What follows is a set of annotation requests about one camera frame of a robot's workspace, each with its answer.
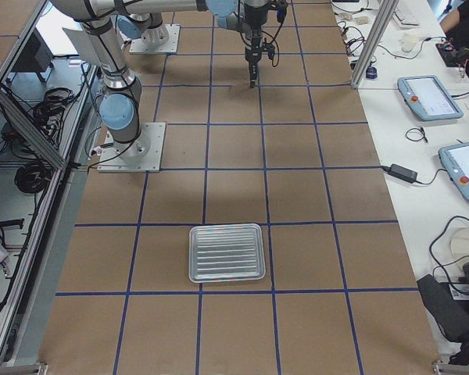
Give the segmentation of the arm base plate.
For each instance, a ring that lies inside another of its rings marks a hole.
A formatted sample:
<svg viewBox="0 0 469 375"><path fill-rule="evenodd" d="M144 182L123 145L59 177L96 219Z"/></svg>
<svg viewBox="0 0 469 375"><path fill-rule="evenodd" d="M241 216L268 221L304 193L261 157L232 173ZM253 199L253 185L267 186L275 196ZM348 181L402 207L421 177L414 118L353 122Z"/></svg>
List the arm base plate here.
<svg viewBox="0 0 469 375"><path fill-rule="evenodd" d="M134 55L175 54L180 30L179 24L162 24L148 29L140 39L131 42L129 52Z"/></svg>
<svg viewBox="0 0 469 375"><path fill-rule="evenodd" d="M129 149L113 140L106 131L105 143L113 145L101 152L100 173L157 173L161 167L163 144L166 133L165 123L141 123L141 134Z"/></svg>

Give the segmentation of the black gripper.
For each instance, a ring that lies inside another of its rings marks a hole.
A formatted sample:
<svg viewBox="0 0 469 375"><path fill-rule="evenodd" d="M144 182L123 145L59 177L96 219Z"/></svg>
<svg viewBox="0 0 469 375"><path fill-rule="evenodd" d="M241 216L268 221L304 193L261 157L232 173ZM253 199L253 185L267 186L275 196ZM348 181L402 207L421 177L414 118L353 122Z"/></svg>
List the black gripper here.
<svg viewBox="0 0 469 375"><path fill-rule="evenodd" d="M273 62L276 55L276 47L266 38L252 37L245 46L245 60L249 64L249 87L254 88L258 79L258 62L262 55L267 54L268 59Z"/></svg>

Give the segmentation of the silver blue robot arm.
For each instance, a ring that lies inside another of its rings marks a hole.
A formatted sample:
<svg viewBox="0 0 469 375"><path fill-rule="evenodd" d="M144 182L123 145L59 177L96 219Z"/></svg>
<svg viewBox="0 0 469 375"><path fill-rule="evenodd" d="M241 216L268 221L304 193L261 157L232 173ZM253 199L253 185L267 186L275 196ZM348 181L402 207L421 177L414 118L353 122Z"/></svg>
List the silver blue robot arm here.
<svg viewBox="0 0 469 375"><path fill-rule="evenodd" d="M163 12L209 11L217 26L237 32L245 45L249 66L249 86L259 77L259 62L264 55L274 61L276 36L263 30L269 12L275 11L280 25L285 22L288 3L283 1L115 1L116 28L131 40L140 53L165 52L178 38L179 26L165 24Z"/></svg>
<svg viewBox="0 0 469 375"><path fill-rule="evenodd" d="M205 1L53 1L62 14L81 25L82 34L102 69L106 97L99 106L103 123L116 147L144 145L139 119L141 82L128 66L112 16L127 22L129 32L140 38L146 31L162 29L164 12L205 12Z"/></svg>

